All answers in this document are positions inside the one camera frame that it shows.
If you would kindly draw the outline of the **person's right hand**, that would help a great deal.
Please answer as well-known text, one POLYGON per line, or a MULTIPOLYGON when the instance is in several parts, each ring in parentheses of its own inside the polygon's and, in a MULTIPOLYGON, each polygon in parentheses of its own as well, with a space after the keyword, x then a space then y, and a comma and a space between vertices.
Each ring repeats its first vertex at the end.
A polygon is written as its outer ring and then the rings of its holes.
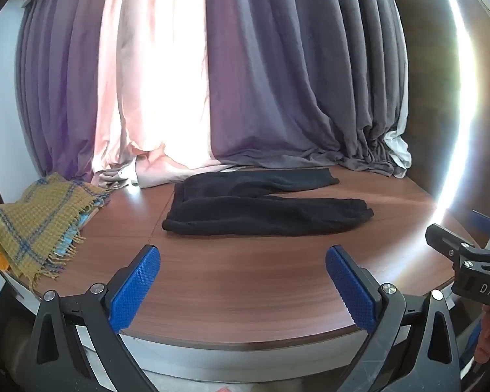
POLYGON ((483 308, 481 331, 474 351, 474 362, 480 365, 490 360, 490 306, 483 308))

